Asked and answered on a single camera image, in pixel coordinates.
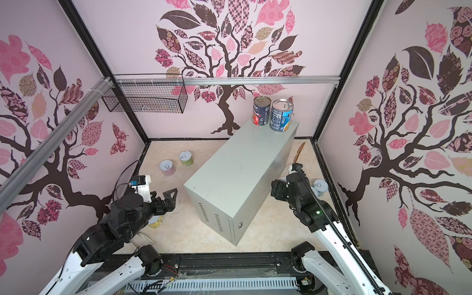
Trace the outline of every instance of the aluminum rail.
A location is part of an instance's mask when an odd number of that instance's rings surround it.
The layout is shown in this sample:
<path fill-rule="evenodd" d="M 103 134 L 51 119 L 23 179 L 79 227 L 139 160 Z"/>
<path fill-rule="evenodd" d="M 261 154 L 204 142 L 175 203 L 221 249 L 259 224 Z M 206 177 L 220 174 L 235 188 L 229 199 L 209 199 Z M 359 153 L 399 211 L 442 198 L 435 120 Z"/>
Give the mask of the aluminum rail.
<path fill-rule="evenodd" d="M 38 172 L 64 138 L 79 123 L 88 110 L 110 88 L 110 78 L 102 78 L 89 91 L 49 136 L 31 153 L 26 161 L 2 184 L 0 188 L 0 214 L 13 202 L 23 187 Z"/>

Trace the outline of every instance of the blue can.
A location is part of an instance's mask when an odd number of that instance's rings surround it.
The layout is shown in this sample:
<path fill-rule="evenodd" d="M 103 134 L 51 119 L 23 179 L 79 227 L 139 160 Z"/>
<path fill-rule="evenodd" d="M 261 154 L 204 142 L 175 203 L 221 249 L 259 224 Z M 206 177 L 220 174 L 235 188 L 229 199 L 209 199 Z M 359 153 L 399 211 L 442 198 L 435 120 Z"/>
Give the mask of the blue can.
<path fill-rule="evenodd" d="M 283 132 L 290 125 L 290 117 L 292 116 L 294 105 L 286 99 L 279 99 L 272 104 L 272 117 L 270 119 L 270 127 L 277 131 Z"/>

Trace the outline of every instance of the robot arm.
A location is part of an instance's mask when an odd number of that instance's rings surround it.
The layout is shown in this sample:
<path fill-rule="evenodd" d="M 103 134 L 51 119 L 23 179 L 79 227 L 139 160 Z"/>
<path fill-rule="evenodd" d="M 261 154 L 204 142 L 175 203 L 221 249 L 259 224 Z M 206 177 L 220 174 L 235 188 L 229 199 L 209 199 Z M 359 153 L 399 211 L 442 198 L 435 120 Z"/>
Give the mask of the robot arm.
<path fill-rule="evenodd" d="M 315 248 L 304 242 L 292 249 L 298 271 L 311 272 L 336 295 L 387 295 L 389 288 L 373 273 L 347 237 L 331 206 L 317 196 L 326 189 L 322 181 L 310 187 L 302 165 L 294 163 L 286 182 L 274 180 L 271 195 L 289 203 L 294 215 L 306 225 L 329 250 L 342 273 L 326 262 Z"/>

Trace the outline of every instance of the cabinet vent slots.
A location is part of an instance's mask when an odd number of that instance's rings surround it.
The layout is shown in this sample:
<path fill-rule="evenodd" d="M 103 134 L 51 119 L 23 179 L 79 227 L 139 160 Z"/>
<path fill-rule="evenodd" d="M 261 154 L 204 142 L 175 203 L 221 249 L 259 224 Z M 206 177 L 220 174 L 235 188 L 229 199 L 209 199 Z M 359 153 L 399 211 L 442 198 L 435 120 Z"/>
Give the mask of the cabinet vent slots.
<path fill-rule="evenodd" d="M 219 229 L 219 231 L 222 232 L 222 231 L 223 231 L 223 227 L 221 226 L 221 221 L 220 221 L 220 219 L 219 219 L 218 214 L 215 214 L 215 218 L 216 218 L 216 223 L 218 224 L 218 229 Z"/>
<path fill-rule="evenodd" d="M 210 222 L 208 220 L 208 216 L 206 215 L 205 208 L 203 207 L 202 203 L 198 203 L 200 205 L 200 210 L 202 210 L 203 217 L 205 217 L 206 222 Z"/>

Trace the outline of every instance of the zip tie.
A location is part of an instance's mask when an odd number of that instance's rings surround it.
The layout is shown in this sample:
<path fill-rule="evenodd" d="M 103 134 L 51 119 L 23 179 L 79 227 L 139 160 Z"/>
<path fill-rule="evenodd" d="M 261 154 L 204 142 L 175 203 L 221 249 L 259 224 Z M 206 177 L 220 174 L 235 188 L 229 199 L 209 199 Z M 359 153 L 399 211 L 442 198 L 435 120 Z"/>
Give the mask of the zip tie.
<path fill-rule="evenodd" d="M 113 88 L 113 85 L 110 83 L 110 81 L 108 81 L 108 80 L 105 80 L 105 79 L 100 79 L 99 81 L 105 81 L 105 82 L 107 82 L 107 83 L 108 83 L 108 85 L 110 85 L 110 87 L 111 87 L 111 88 Z"/>

